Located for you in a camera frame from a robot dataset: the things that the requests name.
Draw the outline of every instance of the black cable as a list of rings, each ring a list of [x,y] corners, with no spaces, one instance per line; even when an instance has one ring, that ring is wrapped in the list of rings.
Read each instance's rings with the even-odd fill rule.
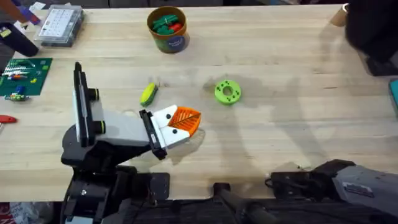
[[[181,203],[180,206],[186,206],[186,205],[194,205],[194,204],[198,204],[198,203],[205,203],[205,202],[209,202],[213,200],[213,198],[208,198],[208,199],[204,199],[204,200],[197,200],[194,202],[187,202],[187,203]],[[146,208],[147,210],[151,210],[151,209],[158,209],[158,208],[171,208],[171,205],[162,205],[162,206],[156,206],[156,207],[143,207]]]
[[[144,206],[145,200],[142,201],[140,207],[137,209],[136,214],[134,215],[134,217],[132,218],[132,222],[131,224],[134,224],[134,222],[136,221],[136,218],[138,217],[139,212],[142,209],[142,206]]]
[[[269,184],[269,182],[271,182],[271,178],[266,179],[266,181],[264,183],[267,187],[269,187],[270,189],[273,189],[274,187],[272,186],[272,184]]]
[[[319,215],[323,215],[323,216],[328,216],[337,220],[341,220],[341,221],[345,221],[345,222],[349,222],[349,223],[354,223],[354,224],[369,224],[369,223],[365,223],[365,222],[360,222],[360,221],[356,221],[356,220],[352,220],[349,218],[345,218],[345,217],[341,217],[339,215],[334,215],[334,214],[330,214],[327,212],[321,212],[321,211],[316,211],[316,210],[311,210],[311,209],[306,209],[306,208],[288,208],[288,207],[270,207],[267,208],[266,210],[268,211],[298,211],[298,212],[308,212],[308,213],[315,213],[315,214],[319,214]]]
[[[60,224],[65,223],[65,219],[63,218],[63,211],[65,210],[65,206],[67,205],[68,197],[70,196],[69,190],[70,190],[70,186],[72,185],[72,180],[73,180],[73,178],[70,179],[69,186],[67,188],[67,191],[65,192],[65,196],[63,197],[63,201],[62,201],[62,205],[61,205]]]

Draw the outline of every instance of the green gear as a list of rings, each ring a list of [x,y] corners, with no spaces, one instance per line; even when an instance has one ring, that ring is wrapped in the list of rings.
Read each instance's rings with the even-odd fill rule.
[[[228,90],[231,92],[230,95],[225,95],[224,91]],[[242,95],[241,87],[232,80],[223,80],[217,83],[214,89],[214,96],[218,101],[225,105],[232,105],[240,99]]]

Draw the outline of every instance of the wooden table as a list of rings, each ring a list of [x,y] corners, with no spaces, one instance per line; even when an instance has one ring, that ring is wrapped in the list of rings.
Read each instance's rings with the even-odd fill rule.
[[[221,181],[243,196],[270,197],[268,173],[330,159],[398,173],[387,80],[368,75],[344,30],[328,24],[338,8],[185,8],[191,42],[175,55],[156,48],[146,27],[152,9],[86,10],[72,48],[37,55],[54,58],[42,94],[26,103],[0,101],[1,114],[19,118],[0,134],[0,201],[63,198],[72,169],[60,162],[61,140],[74,122],[75,61],[108,110],[137,116],[142,90],[156,82],[149,110],[176,104],[202,112],[196,135],[166,160],[147,153],[126,163],[169,172],[171,198],[206,198]],[[243,91],[233,106],[213,96],[225,78]]]

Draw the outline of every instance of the circuit board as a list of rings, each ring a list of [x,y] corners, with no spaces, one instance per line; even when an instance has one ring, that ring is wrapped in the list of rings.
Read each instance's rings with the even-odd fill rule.
[[[11,59],[0,76],[0,96],[11,95],[19,85],[25,87],[23,95],[40,95],[51,63],[52,58]],[[8,79],[12,74],[20,74],[23,78]]]

